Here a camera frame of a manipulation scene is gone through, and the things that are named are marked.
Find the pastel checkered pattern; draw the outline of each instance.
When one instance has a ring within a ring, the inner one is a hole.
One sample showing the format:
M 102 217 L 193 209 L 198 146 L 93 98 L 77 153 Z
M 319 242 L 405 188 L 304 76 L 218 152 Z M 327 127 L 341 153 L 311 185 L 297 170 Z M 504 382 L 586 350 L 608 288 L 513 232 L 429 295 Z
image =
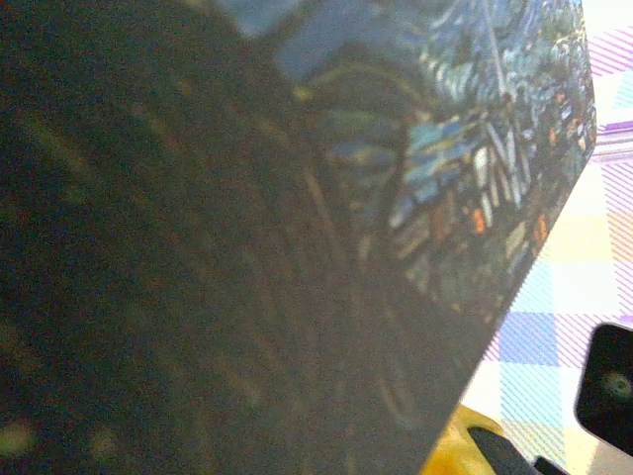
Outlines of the pastel checkered pattern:
M 589 473 L 597 439 L 574 417 L 588 340 L 633 325 L 633 157 L 590 162 L 463 397 L 528 459 Z

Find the black object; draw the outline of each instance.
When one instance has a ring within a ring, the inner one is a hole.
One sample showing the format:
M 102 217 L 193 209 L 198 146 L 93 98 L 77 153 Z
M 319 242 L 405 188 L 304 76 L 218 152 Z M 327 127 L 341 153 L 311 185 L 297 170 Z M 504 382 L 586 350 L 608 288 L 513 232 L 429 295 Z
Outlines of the black object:
M 536 468 L 542 475 L 569 475 L 566 471 L 557 467 L 547 458 L 538 456 L 534 461 L 534 468 Z
M 497 475 L 538 474 L 507 438 L 482 427 L 470 427 L 468 433 Z
M 633 332 L 607 324 L 591 338 L 576 403 L 581 426 L 633 455 Z

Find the checkered tablecloth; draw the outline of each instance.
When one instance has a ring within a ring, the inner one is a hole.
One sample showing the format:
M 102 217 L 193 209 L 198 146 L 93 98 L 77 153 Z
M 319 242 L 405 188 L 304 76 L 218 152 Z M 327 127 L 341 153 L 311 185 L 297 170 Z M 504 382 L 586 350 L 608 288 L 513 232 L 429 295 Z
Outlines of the checkered tablecloth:
M 598 441 L 574 416 L 588 339 L 632 315 L 633 157 L 590 162 L 463 404 L 498 421 L 528 458 L 588 473 Z

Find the yellow object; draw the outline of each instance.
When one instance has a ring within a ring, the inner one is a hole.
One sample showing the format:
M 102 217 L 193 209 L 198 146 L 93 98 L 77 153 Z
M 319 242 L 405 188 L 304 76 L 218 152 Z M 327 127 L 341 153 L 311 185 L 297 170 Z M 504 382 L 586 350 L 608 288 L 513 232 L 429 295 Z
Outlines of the yellow object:
M 503 429 L 495 421 L 460 405 L 420 475 L 495 475 L 488 460 L 468 433 L 469 428 L 485 428 L 505 437 Z

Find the black device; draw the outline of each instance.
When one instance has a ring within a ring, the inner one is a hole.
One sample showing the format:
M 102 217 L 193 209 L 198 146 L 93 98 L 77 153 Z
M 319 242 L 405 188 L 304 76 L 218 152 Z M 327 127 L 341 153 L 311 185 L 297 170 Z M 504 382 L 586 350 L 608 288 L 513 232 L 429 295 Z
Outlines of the black device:
M 591 338 L 576 403 L 581 426 L 633 455 L 633 331 L 599 326 Z

